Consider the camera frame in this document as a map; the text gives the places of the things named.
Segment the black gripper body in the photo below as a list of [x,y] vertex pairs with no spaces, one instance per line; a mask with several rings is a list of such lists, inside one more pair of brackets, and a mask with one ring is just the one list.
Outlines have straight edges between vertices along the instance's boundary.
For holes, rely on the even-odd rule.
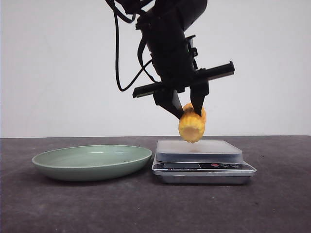
[[150,51],[152,64],[161,78],[160,82],[134,89],[133,97],[151,95],[161,89],[183,92],[191,82],[200,83],[234,73],[232,62],[199,69],[195,62],[197,49],[192,37],[185,37],[185,30],[206,10],[205,4],[156,4],[147,12],[142,11],[136,29],[142,33],[138,47],[138,60],[142,61],[145,47]]

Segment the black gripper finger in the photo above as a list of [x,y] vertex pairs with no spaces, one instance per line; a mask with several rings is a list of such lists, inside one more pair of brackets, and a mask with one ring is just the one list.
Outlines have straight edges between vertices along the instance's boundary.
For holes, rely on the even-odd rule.
[[209,94],[209,83],[208,81],[203,81],[200,83],[190,83],[190,100],[195,113],[202,115],[202,107],[204,103],[205,96]]
[[155,104],[161,106],[169,113],[180,119],[183,115],[183,107],[175,89],[161,89],[153,94]]

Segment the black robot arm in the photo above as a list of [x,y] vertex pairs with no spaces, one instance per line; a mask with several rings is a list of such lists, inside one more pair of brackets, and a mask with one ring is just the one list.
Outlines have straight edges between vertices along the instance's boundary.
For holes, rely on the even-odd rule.
[[205,96],[209,94],[208,82],[234,73],[232,62],[210,68],[198,69],[195,56],[198,52],[192,37],[185,30],[205,11],[206,0],[157,0],[154,6],[143,11],[147,0],[120,0],[127,14],[138,14],[136,29],[142,33],[138,47],[138,61],[142,68],[142,53],[147,47],[151,62],[161,81],[134,89],[133,97],[153,95],[156,105],[181,118],[184,110],[178,93],[190,88],[190,100],[195,113],[202,115]]

